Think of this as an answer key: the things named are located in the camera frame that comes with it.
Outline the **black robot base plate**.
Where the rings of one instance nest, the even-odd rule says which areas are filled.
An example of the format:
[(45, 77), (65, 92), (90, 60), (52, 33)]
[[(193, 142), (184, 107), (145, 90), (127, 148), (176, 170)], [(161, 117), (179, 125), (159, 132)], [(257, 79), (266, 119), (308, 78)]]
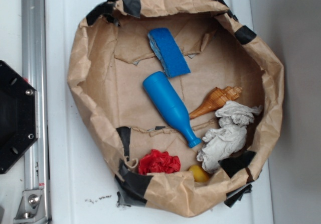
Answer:
[(38, 139), (37, 91), (1, 61), (1, 174)]

